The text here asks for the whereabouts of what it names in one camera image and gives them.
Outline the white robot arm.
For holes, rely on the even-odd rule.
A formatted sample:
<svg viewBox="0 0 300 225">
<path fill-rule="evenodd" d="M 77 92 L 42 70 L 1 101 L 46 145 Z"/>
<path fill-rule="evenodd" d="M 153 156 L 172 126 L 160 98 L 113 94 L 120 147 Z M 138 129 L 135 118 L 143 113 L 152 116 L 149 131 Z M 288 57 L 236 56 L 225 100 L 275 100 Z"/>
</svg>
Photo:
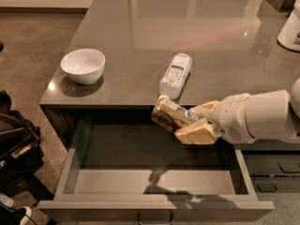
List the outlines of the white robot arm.
<svg viewBox="0 0 300 225">
<path fill-rule="evenodd" d="M 234 95 L 190 110 L 200 119 L 175 132 L 183 144 L 213 144 L 276 140 L 299 143 L 300 79 L 291 91 Z"/>
</svg>

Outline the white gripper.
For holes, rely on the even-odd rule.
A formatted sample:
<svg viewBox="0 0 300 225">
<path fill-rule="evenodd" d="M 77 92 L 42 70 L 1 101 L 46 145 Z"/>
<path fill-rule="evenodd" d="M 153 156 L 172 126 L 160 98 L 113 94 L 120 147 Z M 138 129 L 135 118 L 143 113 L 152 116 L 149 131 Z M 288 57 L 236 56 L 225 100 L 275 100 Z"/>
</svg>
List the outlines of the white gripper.
<svg viewBox="0 0 300 225">
<path fill-rule="evenodd" d="M 206 102 L 192 107 L 190 111 L 199 118 L 174 132 L 182 144 L 213 144 L 220 137 L 228 143 L 254 143 L 246 124 L 246 105 L 250 94 L 229 96 L 218 102 Z"/>
</svg>

